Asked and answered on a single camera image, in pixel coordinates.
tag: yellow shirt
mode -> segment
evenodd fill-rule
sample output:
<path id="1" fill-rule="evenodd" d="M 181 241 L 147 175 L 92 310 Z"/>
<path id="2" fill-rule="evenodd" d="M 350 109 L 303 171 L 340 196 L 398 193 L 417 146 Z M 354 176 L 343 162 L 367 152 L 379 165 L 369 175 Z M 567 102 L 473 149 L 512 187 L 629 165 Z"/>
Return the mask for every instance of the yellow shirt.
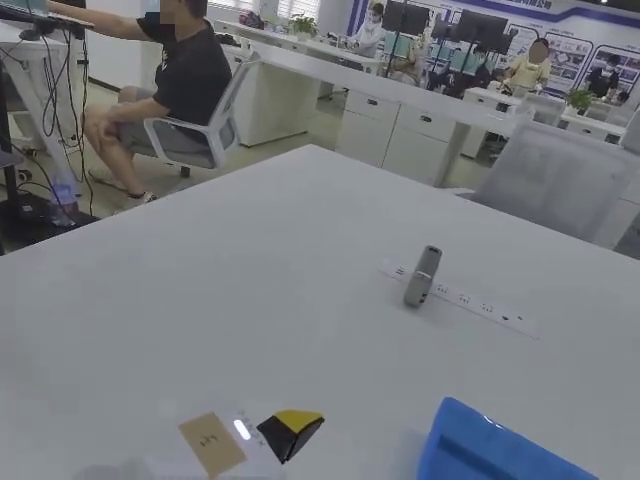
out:
<path id="1" fill-rule="evenodd" d="M 548 58 L 540 65 L 533 65 L 529 63 L 529 55 L 516 57 L 509 68 L 513 72 L 511 85 L 529 89 L 551 74 L 551 62 Z"/>

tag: display screen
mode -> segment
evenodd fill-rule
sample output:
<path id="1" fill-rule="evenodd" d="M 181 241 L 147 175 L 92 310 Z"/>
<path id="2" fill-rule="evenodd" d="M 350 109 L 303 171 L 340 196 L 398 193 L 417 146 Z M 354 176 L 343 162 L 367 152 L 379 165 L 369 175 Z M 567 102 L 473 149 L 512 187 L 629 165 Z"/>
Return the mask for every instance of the display screen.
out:
<path id="1" fill-rule="evenodd" d="M 0 7 L 39 15 L 46 15 L 48 12 L 47 0 L 0 0 Z"/>

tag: potted plant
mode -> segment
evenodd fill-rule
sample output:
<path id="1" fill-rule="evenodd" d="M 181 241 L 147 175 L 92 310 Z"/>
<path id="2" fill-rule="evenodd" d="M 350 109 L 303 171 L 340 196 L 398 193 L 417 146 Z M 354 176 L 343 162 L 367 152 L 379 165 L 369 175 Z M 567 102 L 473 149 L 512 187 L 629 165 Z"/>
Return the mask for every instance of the potted plant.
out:
<path id="1" fill-rule="evenodd" d="M 568 115 L 578 115 L 578 112 L 584 112 L 591 106 L 593 95 L 587 90 L 571 89 L 567 93 L 567 108 L 565 113 Z"/>
<path id="2" fill-rule="evenodd" d="M 289 20 L 289 28 L 293 30 L 301 42 L 318 35 L 318 25 L 315 19 L 304 15 L 293 15 Z"/>

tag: green plant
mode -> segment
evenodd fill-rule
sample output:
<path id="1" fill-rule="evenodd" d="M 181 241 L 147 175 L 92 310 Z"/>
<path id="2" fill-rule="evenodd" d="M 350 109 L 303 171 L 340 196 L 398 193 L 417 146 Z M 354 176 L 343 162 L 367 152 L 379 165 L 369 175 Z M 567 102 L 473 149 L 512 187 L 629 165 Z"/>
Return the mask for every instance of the green plant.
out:
<path id="1" fill-rule="evenodd" d="M 586 110 L 591 106 L 593 94 L 587 90 L 571 89 L 567 93 L 567 105 L 578 110 Z"/>
<path id="2" fill-rule="evenodd" d="M 307 33 L 312 37 L 318 35 L 318 25 L 315 19 L 304 15 L 293 15 L 289 20 L 289 27 L 293 33 Z"/>

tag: white light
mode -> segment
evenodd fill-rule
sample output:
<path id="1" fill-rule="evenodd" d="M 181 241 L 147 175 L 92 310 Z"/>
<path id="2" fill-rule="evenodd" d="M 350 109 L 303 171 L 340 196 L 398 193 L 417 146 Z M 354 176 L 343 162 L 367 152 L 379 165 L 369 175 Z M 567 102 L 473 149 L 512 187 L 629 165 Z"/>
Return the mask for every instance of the white light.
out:
<path id="1" fill-rule="evenodd" d="M 236 430 L 238 430 L 238 433 L 244 440 L 249 440 L 251 438 L 251 434 L 249 433 L 249 430 L 247 430 L 247 427 L 244 426 L 244 423 L 242 423 L 242 420 L 234 420 L 233 426 L 236 427 Z"/>

